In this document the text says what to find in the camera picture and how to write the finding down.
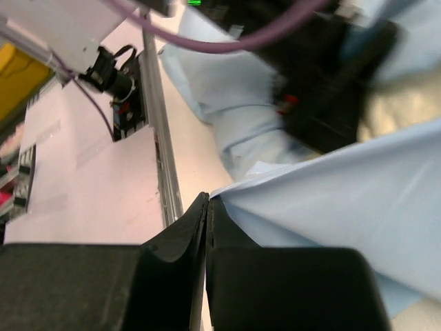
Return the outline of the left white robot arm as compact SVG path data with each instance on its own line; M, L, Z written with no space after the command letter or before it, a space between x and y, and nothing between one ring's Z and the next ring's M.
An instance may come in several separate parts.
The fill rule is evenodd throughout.
M236 42L167 40L207 54L247 50L275 67L284 79L274 100L286 107L285 130L328 153L357 141L367 84L400 34L395 23L382 20L343 58L352 27L343 7L341 1L203 1L196 13L224 32L240 28Z

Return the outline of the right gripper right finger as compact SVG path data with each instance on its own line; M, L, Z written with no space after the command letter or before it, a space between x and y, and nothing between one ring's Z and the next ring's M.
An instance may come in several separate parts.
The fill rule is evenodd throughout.
M349 248L264 248L212 199L206 291L215 330L389 330L366 259Z

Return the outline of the light blue pillowcase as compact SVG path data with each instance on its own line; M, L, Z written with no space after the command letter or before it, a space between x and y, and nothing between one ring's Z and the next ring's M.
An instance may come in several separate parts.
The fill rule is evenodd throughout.
M440 66L439 1L363 1L341 57L381 19L402 29L375 87ZM233 220L269 246L360 251L391 316L440 299L440 118L318 156L282 129L275 71L249 52L203 54L166 44L159 57L192 112L213 127L234 180L216 191Z

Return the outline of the cream yellow foam pillow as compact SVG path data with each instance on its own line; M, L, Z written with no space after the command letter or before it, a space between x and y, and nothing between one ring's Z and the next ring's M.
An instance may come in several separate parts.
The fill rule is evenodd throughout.
M368 94L358 126L365 142L440 118L440 66L376 86Z

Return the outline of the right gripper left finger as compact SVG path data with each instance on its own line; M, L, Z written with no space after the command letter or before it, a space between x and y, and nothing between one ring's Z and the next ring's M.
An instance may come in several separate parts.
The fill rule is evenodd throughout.
M208 207L138 245L4 245L1 329L198 330Z

